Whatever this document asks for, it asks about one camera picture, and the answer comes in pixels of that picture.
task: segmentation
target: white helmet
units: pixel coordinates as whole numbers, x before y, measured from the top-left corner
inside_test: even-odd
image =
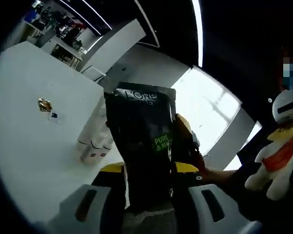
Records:
[[[277,96],[272,105],[272,115],[279,124],[293,120],[293,89]]]

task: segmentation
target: hand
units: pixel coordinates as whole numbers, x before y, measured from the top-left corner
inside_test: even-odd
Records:
[[[191,146],[190,154],[192,165],[199,169],[200,172],[204,173],[207,170],[205,167],[204,157],[202,156],[199,148],[195,144]]]

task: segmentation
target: white bottle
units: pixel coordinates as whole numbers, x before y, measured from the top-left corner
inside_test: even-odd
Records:
[[[99,164],[104,157],[101,157],[101,150],[103,148],[104,141],[95,142],[90,141],[85,151],[81,155],[81,161],[85,164]]]
[[[83,148],[82,145],[88,145],[90,140],[93,139],[93,134],[99,133],[102,129],[102,126],[106,122],[106,107],[105,99],[102,96],[92,111],[91,116],[89,117],[87,123],[85,124],[83,130],[78,136],[77,145],[78,148]]]
[[[103,145],[103,148],[100,151],[101,157],[105,157],[108,154],[108,152],[110,152],[110,150],[112,149],[113,142],[114,142],[113,137],[111,134],[109,134],[109,136],[107,137],[107,139]]]

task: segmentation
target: ceiling light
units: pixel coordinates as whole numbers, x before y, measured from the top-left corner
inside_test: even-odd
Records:
[[[202,16],[201,16],[201,8],[199,0],[192,0],[194,14],[195,14],[195,20],[196,20],[196,29],[197,29],[197,40],[198,40],[198,56],[199,61],[198,64],[200,67],[203,65],[203,26],[202,26]]]
[[[100,17],[100,19],[102,19],[103,20],[103,22],[112,30],[112,27],[111,26],[109,26],[109,24],[102,18],[102,16],[100,16],[99,15],[99,13],[95,10],[95,9],[93,9],[93,7],[92,6],[90,6],[89,5],[89,3],[88,2],[86,2],[85,0],[82,0],[88,7],[90,7],[90,9],[91,10],[93,10],[94,11],[94,13],[96,13],[97,14],[97,16],[99,16]]]
[[[87,53],[88,53],[88,51],[89,50],[91,50],[92,49],[92,47],[96,44],[96,43],[98,43],[99,42],[99,40],[101,40],[102,39],[102,37],[103,36],[101,36],[99,39],[97,39],[90,47],[89,47],[89,49],[87,49]]]
[[[156,36],[156,34],[155,34],[154,29],[152,28],[152,25],[151,25],[150,21],[149,21],[148,18],[147,18],[146,13],[144,12],[144,10],[143,10],[142,6],[140,5],[140,3],[138,2],[138,0],[134,0],[134,1],[135,1],[135,3],[137,4],[139,10],[141,11],[141,14],[142,14],[143,17],[145,18],[146,23],[148,24],[148,26],[149,26],[149,28],[150,28],[150,30],[151,30],[153,36],[154,36],[154,39],[155,39],[156,45],[149,44],[149,43],[145,43],[145,42],[139,42],[139,43],[140,43],[140,44],[149,45],[149,46],[153,46],[153,47],[156,47],[156,48],[160,48],[160,43],[159,43],[159,41],[158,41],[158,39],[157,39],[157,36]]]
[[[89,23],[84,17],[81,16],[81,14],[79,14],[77,11],[75,11],[70,5],[68,5],[66,2],[64,2],[63,0],[60,0],[62,3],[64,3],[67,7],[69,7],[69,9],[71,9],[72,11],[74,11],[77,15],[79,15],[84,21],[86,21],[99,35],[101,35],[101,33],[99,33],[99,31],[93,27],[91,25],[91,23]]]

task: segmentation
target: white table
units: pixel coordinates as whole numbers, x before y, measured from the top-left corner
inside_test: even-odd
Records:
[[[30,222],[47,221],[59,203],[90,184],[99,168],[122,161],[116,147],[98,166],[85,166],[75,144],[103,89],[81,73],[23,42],[0,56],[0,176]],[[38,99],[63,113],[48,120]]]

